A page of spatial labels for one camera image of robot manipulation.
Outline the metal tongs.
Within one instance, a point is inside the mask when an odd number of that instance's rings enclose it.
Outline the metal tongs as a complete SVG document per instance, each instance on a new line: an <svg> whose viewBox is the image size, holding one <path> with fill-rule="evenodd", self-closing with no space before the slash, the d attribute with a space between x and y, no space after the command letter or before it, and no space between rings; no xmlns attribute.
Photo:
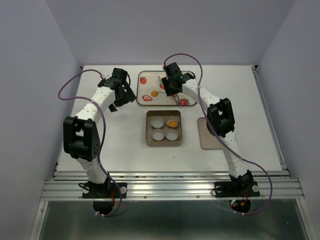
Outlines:
<svg viewBox="0 0 320 240"><path fill-rule="evenodd" d="M164 87L163 82L162 82L162 78L158 75L158 76L157 76L157 79L158 79L158 81L159 81L159 86L160 86L160 88L161 88L162 90L165 90L165 87ZM171 97L173 98L173 100L175 101L175 104L176 104L177 106L180 106L180 105L181 105L181 103L180 103L180 98L179 98L179 96L178 96L177 94L174 94L174 95L172 95Z"/></svg>

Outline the orange swirl cookie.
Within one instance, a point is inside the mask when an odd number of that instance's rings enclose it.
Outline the orange swirl cookie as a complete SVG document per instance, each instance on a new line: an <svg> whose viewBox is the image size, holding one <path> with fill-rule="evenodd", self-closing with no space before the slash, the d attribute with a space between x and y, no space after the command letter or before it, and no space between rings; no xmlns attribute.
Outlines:
<svg viewBox="0 0 320 240"><path fill-rule="evenodd" d="M170 128L176 128L178 126L178 123L175 121L175 120L169 120L167 122L167 125L170 127Z"/></svg>
<svg viewBox="0 0 320 240"><path fill-rule="evenodd" d="M156 90L154 90L154 91L151 92L151 96L152 96L152 97L157 97L158 94L159 94L159 93L158 93Z"/></svg>

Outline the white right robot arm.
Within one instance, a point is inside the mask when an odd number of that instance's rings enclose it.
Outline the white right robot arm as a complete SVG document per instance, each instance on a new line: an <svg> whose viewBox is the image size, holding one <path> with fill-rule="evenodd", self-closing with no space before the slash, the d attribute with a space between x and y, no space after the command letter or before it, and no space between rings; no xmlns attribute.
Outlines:
<svg viewBox="0 0 320 240"><path fill-rule="evenodd" d="M162 78L167 96L183 93L196 101L205 116L209 132L222 144L222 151L227 161L230 189L235 195L242 195L248 190L253 177L249 171L236 142L235 117L231 101L219 98L200 86L200 81L190 73L183 74L177 63L164 65L166 77Z"/></svg>

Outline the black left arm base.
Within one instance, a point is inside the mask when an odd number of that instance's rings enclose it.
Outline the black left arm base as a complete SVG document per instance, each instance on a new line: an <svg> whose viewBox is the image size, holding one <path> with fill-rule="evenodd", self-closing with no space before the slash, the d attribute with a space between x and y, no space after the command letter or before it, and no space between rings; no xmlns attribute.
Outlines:
<svg viewBox="0 0 320 240"><path fill-rule="evenodd" d="M85 183L79 183L78 186L82 189L83 199L125 199L127 197L126 182L118 183L119 191L115 183L108 181L107 183L92 183L87 181Z"/></svg>

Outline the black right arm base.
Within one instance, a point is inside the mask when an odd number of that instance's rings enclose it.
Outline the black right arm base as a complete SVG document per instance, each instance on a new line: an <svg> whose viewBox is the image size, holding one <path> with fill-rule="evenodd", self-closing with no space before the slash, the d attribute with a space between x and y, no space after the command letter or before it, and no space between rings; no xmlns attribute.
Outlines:
<svg viewBox="0 0 320 240"><path fill-rule="evenodd" d="M235 181L218 181L213 183L211 195L217 198L242 198L259 197L258 183L253 181L247 185L241 185Z"/></svg>

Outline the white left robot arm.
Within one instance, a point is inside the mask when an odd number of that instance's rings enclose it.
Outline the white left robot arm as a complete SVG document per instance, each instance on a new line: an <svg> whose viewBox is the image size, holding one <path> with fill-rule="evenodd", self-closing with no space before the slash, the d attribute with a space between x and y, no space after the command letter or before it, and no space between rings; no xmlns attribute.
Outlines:
<svg viewBox="0 0 320 240"><path fill-rule="evenodd" d="M101 76L91 98L75 96L74 99L88 103L75 116L63 120L63 150L82 166L88 181L95 184L95 193L106 197L111 193L111 184L100 159L106 136L104 113L116 112L136 100L130 76L124 69L114 68L111 77Z"/></svg>

